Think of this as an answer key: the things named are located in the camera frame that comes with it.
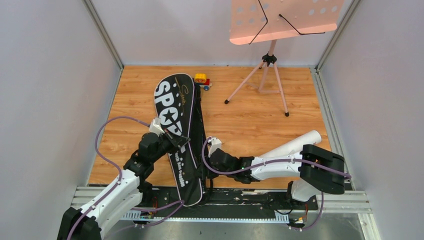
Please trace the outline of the black racket cover bag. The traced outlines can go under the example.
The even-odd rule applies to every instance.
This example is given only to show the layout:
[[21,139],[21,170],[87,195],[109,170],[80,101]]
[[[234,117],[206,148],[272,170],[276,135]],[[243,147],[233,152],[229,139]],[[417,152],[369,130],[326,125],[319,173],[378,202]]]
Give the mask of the black racket cover bag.
[[202,156],[206,133],[202,115],[201,89],[187,73],[174,73],[163,78],[153,95],[160,125],[169,132],[189,138],[175,153],[168,154],[180,200],[194,207],[206,198],[208,170]]

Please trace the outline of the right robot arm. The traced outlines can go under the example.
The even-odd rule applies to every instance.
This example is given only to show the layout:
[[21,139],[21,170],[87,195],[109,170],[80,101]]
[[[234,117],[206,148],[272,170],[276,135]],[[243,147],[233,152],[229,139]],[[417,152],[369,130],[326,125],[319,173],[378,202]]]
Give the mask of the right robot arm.
[[313,144],[305,144],[299,152],[274,157],[234,157],[220,147],[211,145],[205,166],[217,175],[227,176],[242,184],[260,182],[271,178],[296,177],[287,185],[286,204],[298,209],[312,196],[320,193],[342,195],[345,180],[343,156]]

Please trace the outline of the white shuttlecock tube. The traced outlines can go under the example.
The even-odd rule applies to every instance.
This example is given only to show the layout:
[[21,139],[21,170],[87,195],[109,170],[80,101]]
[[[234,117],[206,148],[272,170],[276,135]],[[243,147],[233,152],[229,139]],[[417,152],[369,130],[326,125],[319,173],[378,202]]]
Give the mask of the white shuttlecock tube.
[[280,145],[262,155],[261,158],[284,157],[300,152],[304,145],[316,145],[322,141],[320,133],[316,130],[311,130],[291,141]]

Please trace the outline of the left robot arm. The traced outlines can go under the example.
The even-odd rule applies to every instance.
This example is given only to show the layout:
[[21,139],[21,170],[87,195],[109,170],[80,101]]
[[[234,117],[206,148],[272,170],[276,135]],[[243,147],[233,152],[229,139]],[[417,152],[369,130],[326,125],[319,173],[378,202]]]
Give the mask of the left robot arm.
[[168,130],[144,134],[115,180],[92,200],[76,209],[67,209],[60,223],[59,240],[103,240],[111,228],[136,205],[153,201],[152,184],[146,179],[154,163],[174,154],[190,141],[189,137]]

